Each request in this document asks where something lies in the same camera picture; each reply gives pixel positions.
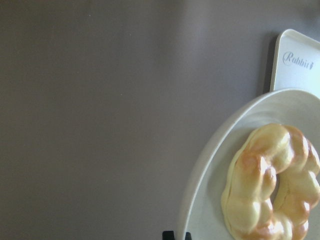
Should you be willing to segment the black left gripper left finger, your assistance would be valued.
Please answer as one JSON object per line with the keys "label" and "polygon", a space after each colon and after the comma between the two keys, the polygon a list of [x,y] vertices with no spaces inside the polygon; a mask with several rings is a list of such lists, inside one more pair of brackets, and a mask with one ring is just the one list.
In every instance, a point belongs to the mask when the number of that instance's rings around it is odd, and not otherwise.
{"label": "black left gripper left finger", "polygon": [[162,232],[162,240],[174,240],[174,231],[165,230]]}

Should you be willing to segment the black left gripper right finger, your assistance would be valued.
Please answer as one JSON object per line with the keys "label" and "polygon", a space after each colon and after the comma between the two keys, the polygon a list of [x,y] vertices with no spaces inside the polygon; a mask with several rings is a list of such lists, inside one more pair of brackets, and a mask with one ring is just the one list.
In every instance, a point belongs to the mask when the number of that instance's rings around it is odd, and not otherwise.
{"label": "black left gripper right finger", "polygon": [[191,233],[190,232],[186,232],[185,233],[185,238],[184,240],[192,240],[192,236],[191,236]]}

